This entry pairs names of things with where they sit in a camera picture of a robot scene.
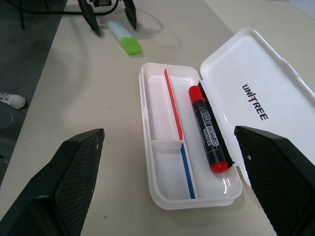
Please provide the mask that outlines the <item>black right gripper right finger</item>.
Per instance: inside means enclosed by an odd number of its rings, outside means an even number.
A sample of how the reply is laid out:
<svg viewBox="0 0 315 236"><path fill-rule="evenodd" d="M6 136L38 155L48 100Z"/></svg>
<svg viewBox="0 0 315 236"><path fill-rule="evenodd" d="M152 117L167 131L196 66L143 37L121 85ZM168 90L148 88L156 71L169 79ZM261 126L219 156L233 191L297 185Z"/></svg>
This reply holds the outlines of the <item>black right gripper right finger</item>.
<svg viewBox="0 0 315 236"><path fill-rule="evenodd" d="M315 236L315 165L287 138L236 126L251 188L277 236Z"/></svg>

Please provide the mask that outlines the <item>white plastic pencil case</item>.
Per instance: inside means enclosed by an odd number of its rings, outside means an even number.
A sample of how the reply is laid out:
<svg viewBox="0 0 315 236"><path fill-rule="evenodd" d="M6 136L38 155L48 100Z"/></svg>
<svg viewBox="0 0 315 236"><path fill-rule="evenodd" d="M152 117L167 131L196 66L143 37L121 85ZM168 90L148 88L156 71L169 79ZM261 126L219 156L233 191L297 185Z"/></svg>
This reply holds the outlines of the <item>white plastic pencil case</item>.
<svg viewBox="0 0 315 236"><path fill-rule="evenodd" d="M203 61L146 63L139 75L150 194L166 210L230 205L249 183L236 126L289 139L315 165L315 93L255 30L241 29ZM201 85L233 165L209 167L189 98Z"/></svg>

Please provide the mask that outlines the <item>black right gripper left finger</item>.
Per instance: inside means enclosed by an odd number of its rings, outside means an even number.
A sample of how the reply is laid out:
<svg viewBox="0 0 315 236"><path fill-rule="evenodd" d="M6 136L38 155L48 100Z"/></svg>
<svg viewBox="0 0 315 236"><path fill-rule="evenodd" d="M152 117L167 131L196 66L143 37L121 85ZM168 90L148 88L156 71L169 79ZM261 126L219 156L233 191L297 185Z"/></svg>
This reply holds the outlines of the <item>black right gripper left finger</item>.
<svg viewBox="0 0 315 236"><path fill-rule="evenodd" d="M64 141L0 220L0 236L80 236L104 138L94 129Z"/></svg>

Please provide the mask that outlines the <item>red whiteboard marker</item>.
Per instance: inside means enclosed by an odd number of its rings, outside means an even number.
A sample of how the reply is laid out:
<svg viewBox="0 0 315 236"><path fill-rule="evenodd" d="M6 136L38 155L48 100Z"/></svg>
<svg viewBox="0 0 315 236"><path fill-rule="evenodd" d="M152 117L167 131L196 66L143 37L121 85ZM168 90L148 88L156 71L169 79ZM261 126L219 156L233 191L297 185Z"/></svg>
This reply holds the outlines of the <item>red whiteboard marker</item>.
<svg viewBox="0 0 315 236"><path fill-rule="evenodd" d="M206 99L198 86L189 88L189 97L210 169L215 174L224 173L228 170L228 162L212 123Z"/></svg>

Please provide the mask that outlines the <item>white sneaker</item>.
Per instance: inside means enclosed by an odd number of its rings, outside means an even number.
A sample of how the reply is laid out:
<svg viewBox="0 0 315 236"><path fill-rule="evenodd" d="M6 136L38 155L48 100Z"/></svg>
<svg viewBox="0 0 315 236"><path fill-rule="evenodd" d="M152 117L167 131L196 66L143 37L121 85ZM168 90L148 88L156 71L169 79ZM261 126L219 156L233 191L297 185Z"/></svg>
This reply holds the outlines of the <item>white sneaker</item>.
<svg viewBox="0 0 315 236"><path fill-rule="evenodd" d="M3 102L15 109L21 109L26 104L26 99L22 96L0 92L0 102Z"/></svg>

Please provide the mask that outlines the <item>green highlighter marker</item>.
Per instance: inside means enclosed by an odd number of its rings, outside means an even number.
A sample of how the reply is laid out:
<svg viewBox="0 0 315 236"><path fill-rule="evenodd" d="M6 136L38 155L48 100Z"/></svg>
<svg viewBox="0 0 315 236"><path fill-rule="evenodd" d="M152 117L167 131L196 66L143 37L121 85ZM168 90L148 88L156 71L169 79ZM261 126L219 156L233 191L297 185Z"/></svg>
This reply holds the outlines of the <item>green highlighter marker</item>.
<svg viewBox="0 0 315 236"><path fill-rule="evenodd" d="M106 24L128 55L138 55L142 52L141 45L122 24L112 20L107 21Z"/></svg>

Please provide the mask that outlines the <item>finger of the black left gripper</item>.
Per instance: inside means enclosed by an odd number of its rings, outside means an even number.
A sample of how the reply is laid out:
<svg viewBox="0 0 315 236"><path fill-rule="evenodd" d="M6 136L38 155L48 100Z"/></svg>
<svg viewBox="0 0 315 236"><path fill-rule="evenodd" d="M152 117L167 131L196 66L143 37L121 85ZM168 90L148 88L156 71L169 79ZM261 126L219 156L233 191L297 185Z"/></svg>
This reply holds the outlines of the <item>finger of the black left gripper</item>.
<svg viewBox="0 0 315 236"><path fill-rule="evenodd" d="M101 36L101 32L96 20L96 15L92 6L87 3L87 0L78 0L78 3L86 22L89 24L96 35Z"/></svg>
<svg viewBox="0 0 315 236"><path fill-rule="evenodd" d="M124 0L125 3L125 13L128 21L131 26L135 30L137 28L137 16L136 16L136 8L133 0Z"/></svg>

